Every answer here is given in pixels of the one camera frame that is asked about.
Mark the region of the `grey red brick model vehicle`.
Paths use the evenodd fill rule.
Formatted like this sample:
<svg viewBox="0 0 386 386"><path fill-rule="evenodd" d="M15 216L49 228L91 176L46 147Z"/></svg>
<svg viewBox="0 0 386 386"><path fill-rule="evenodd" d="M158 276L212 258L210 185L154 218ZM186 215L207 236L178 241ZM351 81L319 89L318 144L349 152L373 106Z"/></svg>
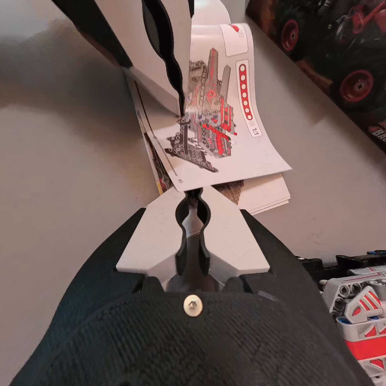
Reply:
<svg viewBox="0 0 386 386"><path fill-rule="evenodd" d="M374 385L386 385L386 251L336 255L330 266L297 258L318 285L351 354Z"/></svg>

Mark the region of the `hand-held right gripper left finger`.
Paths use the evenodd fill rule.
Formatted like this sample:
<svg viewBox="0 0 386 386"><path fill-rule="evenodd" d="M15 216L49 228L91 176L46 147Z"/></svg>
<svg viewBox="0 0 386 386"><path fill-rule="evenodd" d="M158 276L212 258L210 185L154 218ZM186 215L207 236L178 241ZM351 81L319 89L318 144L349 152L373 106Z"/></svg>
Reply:
<svg viewBox="0 0 386 386"><path fill-rule="evenodd" d="M187 263L187 237L183 221L189 214L186 192L171 188L145 209L116 269L156 277L166 289Z"/></svg>

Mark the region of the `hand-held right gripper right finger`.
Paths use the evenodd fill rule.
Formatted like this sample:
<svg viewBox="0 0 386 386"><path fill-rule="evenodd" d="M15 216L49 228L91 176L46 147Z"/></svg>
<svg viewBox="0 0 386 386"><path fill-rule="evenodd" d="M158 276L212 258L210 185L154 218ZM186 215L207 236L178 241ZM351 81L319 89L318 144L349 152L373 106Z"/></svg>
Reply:
<svg viewBox="0 0 386 386"><path fill-rule="evenodd" d="M200 230L199 264L203 275L212 276L222 290L232 277L267 273L265 258L243 212L211 186L201 188L197 197Z"/></svg>

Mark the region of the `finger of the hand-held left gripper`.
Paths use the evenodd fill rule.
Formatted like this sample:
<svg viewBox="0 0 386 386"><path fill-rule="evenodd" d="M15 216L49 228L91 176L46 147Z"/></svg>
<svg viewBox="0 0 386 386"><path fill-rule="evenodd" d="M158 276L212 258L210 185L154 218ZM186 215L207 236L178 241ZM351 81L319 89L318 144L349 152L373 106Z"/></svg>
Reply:
<svg viewBox="0 0 386 386"><path fill-rule="evenodd" d="M185 110L194 1L100 1L128 55L128 75L177 116Z"/></svg>

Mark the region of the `grey desk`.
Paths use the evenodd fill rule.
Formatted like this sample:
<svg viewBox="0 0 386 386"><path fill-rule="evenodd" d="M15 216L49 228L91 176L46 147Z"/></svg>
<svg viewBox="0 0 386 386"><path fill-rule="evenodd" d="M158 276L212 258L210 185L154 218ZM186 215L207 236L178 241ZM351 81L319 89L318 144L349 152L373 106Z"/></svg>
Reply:
<svg viewBox="0 0 386 386"><path fill-rule="evenodd" d="M288 204L256 216L293 254L385 250L385 154L244 14ZM90 255L159 195L123 73L51 1L1 1L1 385Z"/></svg>

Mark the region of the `dark toy truck box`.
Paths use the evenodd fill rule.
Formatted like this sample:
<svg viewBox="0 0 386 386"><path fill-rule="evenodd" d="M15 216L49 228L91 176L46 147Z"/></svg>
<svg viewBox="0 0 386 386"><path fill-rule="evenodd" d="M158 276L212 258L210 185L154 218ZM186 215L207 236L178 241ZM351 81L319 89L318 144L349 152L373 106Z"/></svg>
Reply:
<svg viewBox="0 0 386 386"><path fill-rule="evenodd" d="M246 15L385 152L385 0L251 0Z"/></svg>

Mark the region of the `brick model instruction booklet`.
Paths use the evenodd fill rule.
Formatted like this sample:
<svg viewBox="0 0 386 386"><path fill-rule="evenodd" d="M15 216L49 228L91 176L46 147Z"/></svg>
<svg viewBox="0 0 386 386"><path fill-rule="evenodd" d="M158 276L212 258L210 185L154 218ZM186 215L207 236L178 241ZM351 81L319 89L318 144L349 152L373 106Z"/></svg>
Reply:
<svg viewBox="0 0 386 386"><path fill-rule="evenodd" d="M256 106L252 32L231 23L221 1L195 2L181 118L134 81L129 88L160 194L213 186L250 214L289 201L282 173L291 167Z"/></svg>

